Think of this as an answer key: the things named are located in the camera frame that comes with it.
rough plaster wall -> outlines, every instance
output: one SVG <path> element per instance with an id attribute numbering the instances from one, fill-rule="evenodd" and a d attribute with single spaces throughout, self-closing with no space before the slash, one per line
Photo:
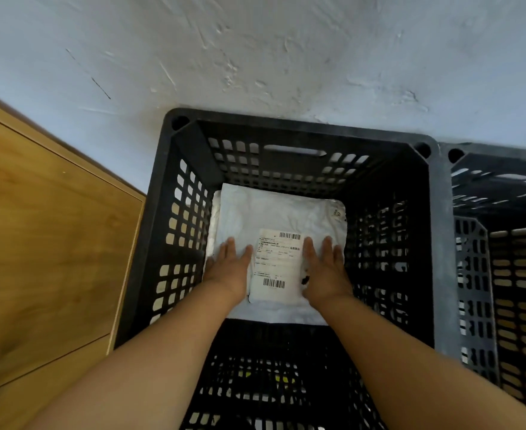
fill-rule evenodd
<path id="1" fill-rule="evenodd" d="M 526 147 L 526 0 L 0 0 L 0 100 L 144 192 L 180 105 Z"/>

cabinet door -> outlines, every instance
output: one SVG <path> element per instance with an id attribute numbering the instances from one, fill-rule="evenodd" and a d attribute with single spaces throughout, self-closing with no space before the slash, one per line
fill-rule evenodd
<path id="1" fill-rule="evenodd" d="M 0 385 L 110 333 L 141 208 L 0 124 Z"/>
<path id="2" fill-rule="evenodd" d="M 60 392 L 104 359 L 109 335 L 0 387 L 0 430 L 22 428 Z"/>

person's right arm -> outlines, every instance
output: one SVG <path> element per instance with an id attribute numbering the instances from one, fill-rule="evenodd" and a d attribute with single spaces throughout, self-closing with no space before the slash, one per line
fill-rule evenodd
<path id="1" fill-rule="evenodd" d="M 403 332 L 353 296 L 339 246 L 310 238 L 304 296 L 333 328 L 390 430 L 526 430 L 526 406 Z"/>

black plastic crate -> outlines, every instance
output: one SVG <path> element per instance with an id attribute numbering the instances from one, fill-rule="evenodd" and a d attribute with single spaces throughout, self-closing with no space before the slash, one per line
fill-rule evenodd
<path id="1" fill-rule="evenodd" d="M 462 359 L 526 404 L 526 151 L 441 148 L 453 163 Z"/>
<path id="2" fill-rule="evenodd" d="M 341 200 L 348 221 L 345 266 L 355 295 L 404 331 L 460 358 L 448 171 L 438 144 L 423 135 L 172 110 L 160 136 L 116 347 L 200 281 L 211 199 L 229 182 Z M 182 428 L 216 426 L 236 414 L 254 428 L 384 428 L 325 326 L 226 320 Z"/>

barcode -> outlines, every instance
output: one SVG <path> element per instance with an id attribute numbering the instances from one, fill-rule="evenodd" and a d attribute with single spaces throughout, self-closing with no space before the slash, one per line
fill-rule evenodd
<path id="1" fill-rule="evenodd" d="M 275 288 L 285 288 L 285 281 L 279 279 L 269 279 L 268 277 L 263 279 L 263 285 Z"/>
<path id="2" fill-rule="evenodd" d="M 292 234 L 290 232 L 279 232 L 279 237 L 281 237 L 281 238 L 301 239 L 301 234 Z"/>

